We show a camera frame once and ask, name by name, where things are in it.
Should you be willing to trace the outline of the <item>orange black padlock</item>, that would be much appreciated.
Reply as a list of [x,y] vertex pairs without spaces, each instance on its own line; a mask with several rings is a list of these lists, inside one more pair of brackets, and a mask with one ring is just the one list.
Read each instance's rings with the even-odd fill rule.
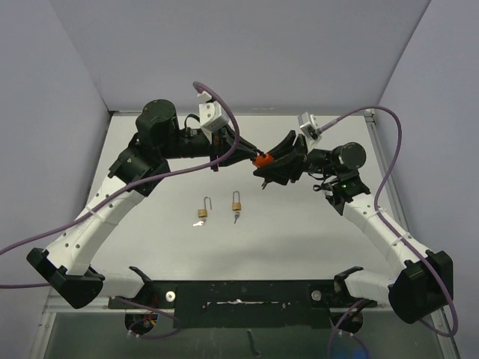
[[270,153],[258,152],[257,156],[254,159],[252,159],[251,163],[256,168],[263,168],[271,164],[274,160],[275,158]]

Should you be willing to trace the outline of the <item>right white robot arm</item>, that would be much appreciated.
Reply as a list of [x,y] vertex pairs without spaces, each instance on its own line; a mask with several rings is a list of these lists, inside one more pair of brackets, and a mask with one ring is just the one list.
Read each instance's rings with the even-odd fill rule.
[[444,252],[432,252],[417,242],[379,204],[361,181],[359,168],[367,159],[362,145],[349,142],[333,150],[310,150],[304,135],[290,131],[268,153],[253,161],[254,175],[286,185],[303,173],[319,174],[322,191],[336,212],[354,224],[389,264],[392,276],[353,267],[335,275],[333,296],[349,306],[367,299],[388,304],[408,324],[448,304],[453,297],[453,263]]

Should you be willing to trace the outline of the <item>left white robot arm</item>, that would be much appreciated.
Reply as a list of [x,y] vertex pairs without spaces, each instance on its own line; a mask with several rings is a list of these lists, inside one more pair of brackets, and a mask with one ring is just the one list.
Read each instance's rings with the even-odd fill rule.
[[34,248],[28,262],[73,308],[90,304],[98,296],[124,297],[135,307],[152,298],[152,280],[132,266],[121,274],[95,270],[91,261],[120,221],[168,174],[169,160],[207,157],[217,170],[261,151],[244,139],[235,139],[229,119],[217,102],[201,104],[199,128],[180,128],[174,104],[156,99],[146,104],[135,121],[136,133],[102,181],[75,224],[46,248]]

